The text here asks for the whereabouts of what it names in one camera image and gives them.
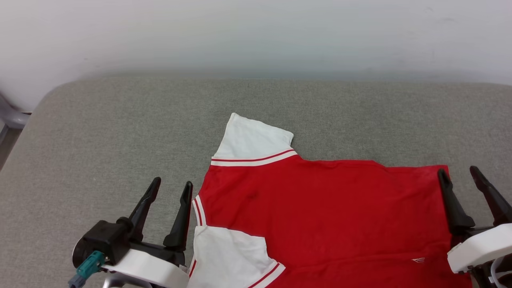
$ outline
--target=gray fabric surface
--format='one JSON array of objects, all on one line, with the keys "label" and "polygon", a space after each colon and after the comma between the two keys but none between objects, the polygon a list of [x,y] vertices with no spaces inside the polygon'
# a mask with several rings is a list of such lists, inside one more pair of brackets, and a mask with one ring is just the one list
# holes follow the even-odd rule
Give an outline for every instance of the gray fabric surface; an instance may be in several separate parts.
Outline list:
[{"label": "gray fabric surface", "polygon": [[[293,132],[292,146],[305,159],[447,164],[478,225],[491,224],[492,216],[470,165],[512,201],[509,86],[78,81],[42,101],[0,172],[2,286],[65,287],[74,273],[76,241],[100,219],[128,216],[155,176],[162,185],[144,235],[161,243],[185,182],[194,183],[194,195],[199,191],[231,112]],[[190,234],[188,261],[192,239]],[[100,287],[103,277],[94,275],[88,287]]]}]

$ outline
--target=t-shirt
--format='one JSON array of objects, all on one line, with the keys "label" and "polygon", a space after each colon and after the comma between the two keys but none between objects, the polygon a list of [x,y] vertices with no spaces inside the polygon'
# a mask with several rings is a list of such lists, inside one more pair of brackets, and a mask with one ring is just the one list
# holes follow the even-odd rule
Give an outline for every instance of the t-shirt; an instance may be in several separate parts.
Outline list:
[{"label": "t-shirt", "polygon": [[[447,166],[310,161],[292,138],[233,113],[193,201],[199,226],[264,238],[265,256],[282,265],[265,286],[471,287],[446,259],[451,235],[437,171]],[[214,262],[205,258],[203,269],[222,265]]]}]

